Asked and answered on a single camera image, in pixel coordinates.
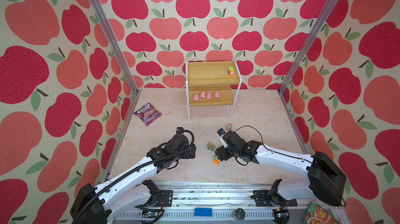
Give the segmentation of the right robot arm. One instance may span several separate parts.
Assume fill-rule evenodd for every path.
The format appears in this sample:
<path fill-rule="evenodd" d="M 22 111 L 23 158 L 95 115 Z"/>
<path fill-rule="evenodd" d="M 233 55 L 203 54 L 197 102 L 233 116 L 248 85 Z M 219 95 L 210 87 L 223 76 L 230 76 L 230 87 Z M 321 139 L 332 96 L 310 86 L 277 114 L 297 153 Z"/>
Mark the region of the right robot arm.
<path fill-rule="evenodd" d="M 236 132 L 219 129 L 222 146 L 215 150 L 221 160 L 232 157 L 246 163 L 275 166 L 297 175 L 300 179 L 283 182 L 277 179 L 271 189 L 255 199 L 273 206 L 286 206 L 297 199 L 318 199 L 330 206 L 344 206 L 345 173 L 323 152 L 297 154 L 266 146 L 258 141 L 246 142 Z"/>

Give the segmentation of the left aluminium frame post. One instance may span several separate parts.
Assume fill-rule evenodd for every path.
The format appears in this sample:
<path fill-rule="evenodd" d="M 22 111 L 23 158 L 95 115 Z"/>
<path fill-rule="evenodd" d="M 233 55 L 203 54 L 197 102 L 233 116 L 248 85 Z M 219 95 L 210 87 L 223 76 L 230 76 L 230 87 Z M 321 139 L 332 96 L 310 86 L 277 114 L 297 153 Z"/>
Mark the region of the left aluminium frame post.
<path fill-rule="evenodd" d="M 121 50 L 121 48 L 119 46 L 119 43 L 117 41 L 116 35 L 113 31 L 113 28 L 104 12 L 101 1 L 100 0 L 89 0 L 89 2 L 94 10 L 95 16 L 97 17 L 97 19 L 102 27 L 102 30 L 103 30 L 105 37 L 109 43 L 109 46 L 110 46 L 112 52 L 114 53 L 117 63 L 119 64 L 121 71 L 122 71 L 124 77 L 126 78 L 127 83 L 130 86 L 130 89 L 132 90 L 133 95 L 138 97 L 140 94 L 140 90 L 138 89 L 138 87 L 133 79 L 133 75 L 130 72 L 130 68 L 125 59 L 123 51 Z"/>

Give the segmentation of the pink green toy car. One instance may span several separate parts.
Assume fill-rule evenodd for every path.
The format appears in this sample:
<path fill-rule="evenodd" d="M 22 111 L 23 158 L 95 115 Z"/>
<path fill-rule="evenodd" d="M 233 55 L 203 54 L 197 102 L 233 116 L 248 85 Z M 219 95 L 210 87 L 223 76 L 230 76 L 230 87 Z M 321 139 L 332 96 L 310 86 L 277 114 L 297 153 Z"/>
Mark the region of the pink green toy car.
<path fill-rule="evenodd" d="M 227 127 L 226 127 L 226 129 L 227 129 L 228 131 L 229 131 L 229 130 L 232 130 L 232 127 L 233 127 L 232 124 L 228 124 Z"/>

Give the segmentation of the yellow green toy car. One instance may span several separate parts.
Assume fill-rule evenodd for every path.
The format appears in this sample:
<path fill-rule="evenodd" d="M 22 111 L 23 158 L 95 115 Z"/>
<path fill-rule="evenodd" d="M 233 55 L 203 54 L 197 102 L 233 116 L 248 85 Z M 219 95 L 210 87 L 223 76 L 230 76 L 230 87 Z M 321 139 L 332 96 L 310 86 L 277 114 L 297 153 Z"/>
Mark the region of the yellow green toy car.
<path fill-rule="evenodd" d="M 207 149 L 211 150 L 211 151 L 214 151 L 215 150 L 215 145 L 213 143 L 211 143 L 211 142 L 208 142 L 207 143 Z"/>

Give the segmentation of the orange toy car with eyes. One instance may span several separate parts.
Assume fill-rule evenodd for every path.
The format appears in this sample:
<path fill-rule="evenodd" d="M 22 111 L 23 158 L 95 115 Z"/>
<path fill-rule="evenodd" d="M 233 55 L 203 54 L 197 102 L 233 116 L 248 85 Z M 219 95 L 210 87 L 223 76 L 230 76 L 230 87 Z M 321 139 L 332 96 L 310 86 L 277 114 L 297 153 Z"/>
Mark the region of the orange toy car with eyes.
<path fill-rule="evenodd" d="M 215 158 L 215 157 L 213 158 L 213 161 L 214 161 L 215 164 L 219 164 L 220 163 L 220 160 L 218 158 Z"/>

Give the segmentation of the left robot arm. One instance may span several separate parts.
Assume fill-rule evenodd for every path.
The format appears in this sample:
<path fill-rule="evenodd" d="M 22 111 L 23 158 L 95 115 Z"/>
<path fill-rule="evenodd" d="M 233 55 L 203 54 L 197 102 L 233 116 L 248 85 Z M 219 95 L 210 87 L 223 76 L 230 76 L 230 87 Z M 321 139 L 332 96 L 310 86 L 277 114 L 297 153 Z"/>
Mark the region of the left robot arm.
<path fill-rule="evenodd" d="M 178 128 L 171 140 L 152 148 L 124 173 L 96 186 L 84 185 L 70 210 L 73 223 L 109 224 L 130 208 L 155 204 L 160 190 L 151 177 L 175 168 L 181 159 L 194 159 L 194 140 L 191 131 Z"/>

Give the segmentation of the wooden two-tier shelf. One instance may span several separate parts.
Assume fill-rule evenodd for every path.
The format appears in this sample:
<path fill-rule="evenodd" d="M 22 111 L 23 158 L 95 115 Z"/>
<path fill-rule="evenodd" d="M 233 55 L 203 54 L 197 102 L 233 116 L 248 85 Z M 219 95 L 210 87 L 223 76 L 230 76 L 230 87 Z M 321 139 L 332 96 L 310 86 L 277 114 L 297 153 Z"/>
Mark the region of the wooden two-tier shelf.
<path fill-rule="evenodd" d="M 235 69 L 235 76 L 228 76 L 228 67 Z M 185 61 L 185 93 L 187 103 L 187 119 L 191 119 L 191 108 L 200 106 L 225 106 L 228 117 L 231 118 L 234 112 L 236 101 L 243 78 L 235 58 L 231 61 L 206 61 L 190 62 Z M 201 93 L 210 92 L 212 99 L 201 98 Z M 215 91 L 220 93 L 216 99 Z M 200 99 L 194 101 L 194 95 L 198 94 Z"/>

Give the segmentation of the round black knob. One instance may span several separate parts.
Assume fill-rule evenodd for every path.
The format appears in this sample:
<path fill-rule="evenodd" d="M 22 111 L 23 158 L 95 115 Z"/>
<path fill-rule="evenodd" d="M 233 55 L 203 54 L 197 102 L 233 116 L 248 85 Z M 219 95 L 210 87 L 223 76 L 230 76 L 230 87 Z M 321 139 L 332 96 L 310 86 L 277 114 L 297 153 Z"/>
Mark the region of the round black knob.
<path fill-rule="evenodd" d="M 235 220 L 244 220 L 246 218 L 246 212 L 242 208 L 237 208 L 232 212 L 232 216 Z"/>

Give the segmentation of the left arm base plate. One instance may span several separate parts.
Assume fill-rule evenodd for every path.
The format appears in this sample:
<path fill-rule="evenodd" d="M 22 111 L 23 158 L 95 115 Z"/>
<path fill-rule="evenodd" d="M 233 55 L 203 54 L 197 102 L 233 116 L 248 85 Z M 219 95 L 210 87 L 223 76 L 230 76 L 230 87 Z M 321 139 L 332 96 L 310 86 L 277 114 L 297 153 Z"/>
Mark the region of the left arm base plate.
<path fill-rule="evenodd" d="M 151 198 L 142 206 L 143 207 L 171 207 L 173 199 L 173 190 L 160 190 L 158 194 L 152 195 Z"/>

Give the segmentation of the blue block on rail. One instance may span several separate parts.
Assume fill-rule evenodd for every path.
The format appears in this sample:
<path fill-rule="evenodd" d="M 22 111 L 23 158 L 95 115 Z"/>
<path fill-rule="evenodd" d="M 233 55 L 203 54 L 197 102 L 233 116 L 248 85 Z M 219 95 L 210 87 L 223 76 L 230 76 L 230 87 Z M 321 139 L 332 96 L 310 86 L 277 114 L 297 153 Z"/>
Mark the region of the blue block on rail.
<path fill-rule="evenodd" d="M 213 216 L 213 209 L 212 208 L 197 207 L 197 208 L 194 209 L 194 215 L 196 217 L 212 217 Z"/>

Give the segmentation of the aluminium frame post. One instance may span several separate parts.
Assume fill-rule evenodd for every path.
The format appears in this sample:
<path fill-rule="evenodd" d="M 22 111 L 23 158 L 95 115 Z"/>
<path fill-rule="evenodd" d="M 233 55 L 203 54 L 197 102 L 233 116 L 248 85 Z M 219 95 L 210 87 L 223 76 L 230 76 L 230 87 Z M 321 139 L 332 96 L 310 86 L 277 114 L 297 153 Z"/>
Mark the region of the aluminium frame post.
<path fill-rule="evenodd" d="M 327 0 L 319 14 L 319 16 L 316 19 L 316 22 L 313 24 L 311 27 L 311 31 L 309 32 L 308 36 L 306 37 L 300 51 L 298 54 L 296 54 L 294 61 L 288 70 L 286 76 L 284 77 L 279 90 L 278 94 L 281 98 L 283 98 L 283 94 L 288 87 L 289 83 L 292 81 L 292 78 L 294 74 L 296 73 L 297 69 L 300 66 L 300 63 L 302 62 L 303 58 L 306 56 L 307 52 L 311 48 L 312 44 L 314 43 L 316 37 L 318 36 L 320 30 L 323 28 L 323 26 L 326 24 L 328 17 L 331 15 L 334 7 L 338 3 L 339 0 Z"/>
<path fill-rule="evenodd" d="M 117 63 L 119 64 L 121 71 L 122 71 L 124 77 L 126 78 L 127 83 L 130 86 L 130 89 L 132 90 L 133 95 L 138 97 L 140 94 L 140 90 L 138 89 L 138 87 L 133 79 L 133 75 L 130 72 L 130 68 L 125 59 L 123 51 L 121 50 L 121 48 L 119 46 L 119 43 L 117 41 L 116 35 L 113 31 L 113 28 L 104 12 L 101 1 L 100 0 L 89 0 L 89 2 L 94 10 L 95 16 L 97 17 L 97 19 L 102 27 L 102 30 L 103 30 L 105 37 L 109 43 L 109 46 L 110 46 L 112 52 L 114 53 Z"/>

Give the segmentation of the purple candy bag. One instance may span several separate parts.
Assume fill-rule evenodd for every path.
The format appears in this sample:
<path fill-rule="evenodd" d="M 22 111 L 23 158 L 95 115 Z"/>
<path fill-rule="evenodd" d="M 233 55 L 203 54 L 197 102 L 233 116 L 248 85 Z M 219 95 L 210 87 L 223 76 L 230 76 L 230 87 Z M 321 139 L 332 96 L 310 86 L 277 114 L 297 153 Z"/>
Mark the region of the purple candy bag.
<path fill-rule="evenodd" d="M 151 103 L 147 103 L 137 111 L 134 112 L 136 116 L 138 116 L 146 126 L 153 123 L 156 119 L 162 116 L 162 113 L 157 110 Z"/>

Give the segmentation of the orange green toy car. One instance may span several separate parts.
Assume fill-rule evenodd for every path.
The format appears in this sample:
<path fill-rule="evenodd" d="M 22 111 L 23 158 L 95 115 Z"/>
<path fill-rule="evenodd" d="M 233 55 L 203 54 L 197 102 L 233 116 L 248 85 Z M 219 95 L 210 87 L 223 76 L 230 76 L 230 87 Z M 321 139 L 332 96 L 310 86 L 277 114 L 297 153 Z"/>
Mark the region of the orange green toy car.
<path fill-rule="evenodd" d="M 229 77 L 235 76 L 235 69 L 233 67 L 228 67 L 228 76 Z"/>

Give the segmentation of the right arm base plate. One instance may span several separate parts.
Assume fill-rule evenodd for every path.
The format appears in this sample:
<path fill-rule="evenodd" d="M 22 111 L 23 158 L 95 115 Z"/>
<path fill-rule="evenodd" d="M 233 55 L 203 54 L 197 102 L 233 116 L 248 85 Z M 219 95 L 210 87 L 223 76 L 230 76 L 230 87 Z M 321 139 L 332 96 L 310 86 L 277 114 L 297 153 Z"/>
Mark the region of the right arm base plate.
<path fill-rule="evenodd" d="M 271 193 L 270 190 L 255 190 L 251 196 L 257 207 L 296 207 L 296 199 L 285 200 L 278 193 Z"/>

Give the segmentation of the right aluminium frame post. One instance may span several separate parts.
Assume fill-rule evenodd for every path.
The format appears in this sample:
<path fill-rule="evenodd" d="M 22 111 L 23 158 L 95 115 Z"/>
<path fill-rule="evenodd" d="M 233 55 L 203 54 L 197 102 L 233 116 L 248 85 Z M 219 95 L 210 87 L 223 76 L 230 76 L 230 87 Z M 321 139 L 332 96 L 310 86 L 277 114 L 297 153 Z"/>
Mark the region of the right aluminium frame post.
<path fill-rule="evenodd" d="M 311 31 L 309 32 L 308 36 L 306 37 L 300 51 L 298 54 L 296 54 L 294 61 L 288 70 L 286 76 L 284 77 L 279 90 L 278 94 L 281 98 L 283 98 L 283 94 L 288 87 L 289 83 L 292 81 L 292 78 L 294 74 L 296 73 L 297 69 L 300 66 L 300 63 L 302 62 L 303 58 L 306 56 L 307 52 L 311 48 L 312 44 L 314 43 L 316 37 L 318 36 L 320 30 L 323 28 L 323 26 L 326 24 L 328 17 L 331 15 L 334 7 L 338 3 L 339 0 L 327 0 L 319 14 L 319 16 L 316 19 L 316 22 L 313 24 L 311 27 Z"/>

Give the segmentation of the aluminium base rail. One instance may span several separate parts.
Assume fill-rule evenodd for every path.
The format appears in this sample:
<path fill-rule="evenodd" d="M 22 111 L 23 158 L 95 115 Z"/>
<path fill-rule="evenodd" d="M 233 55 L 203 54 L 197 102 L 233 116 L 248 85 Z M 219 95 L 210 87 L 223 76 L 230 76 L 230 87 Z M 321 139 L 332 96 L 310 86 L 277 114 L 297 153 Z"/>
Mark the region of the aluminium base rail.
<path fill-rule="evenodd" d="M 243 223 L 268 220 L 286 224 L 300 221 L 303 211 L 314 199 L 297 199 L 296 207 L 257 207 L 251 196 L 255 190 L 270 190 L 273 184 L 155 182 L 159 190 L 173 190 L 171 207 L 133 207 L 119 214 L 109 224 L 137 221 L 141 224 L 217 223 L 232 221 Z M 212 208 L 212 217 L 196 217 L 197 207 Z M 235 220 L 232 212 L 242 208 L 244 220 Z"/>

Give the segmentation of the green snack bag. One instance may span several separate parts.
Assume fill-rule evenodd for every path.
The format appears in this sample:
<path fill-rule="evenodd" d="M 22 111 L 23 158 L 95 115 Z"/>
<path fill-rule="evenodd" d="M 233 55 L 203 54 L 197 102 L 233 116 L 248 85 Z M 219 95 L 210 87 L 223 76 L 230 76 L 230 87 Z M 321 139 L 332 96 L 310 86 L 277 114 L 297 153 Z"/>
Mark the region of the green snack bag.
<path fill-rule="evenodd" d="M 328 214 L 316 201 L 308 204 L 308 209 L 301 219 L 302 224 L 340 224 Z"/>

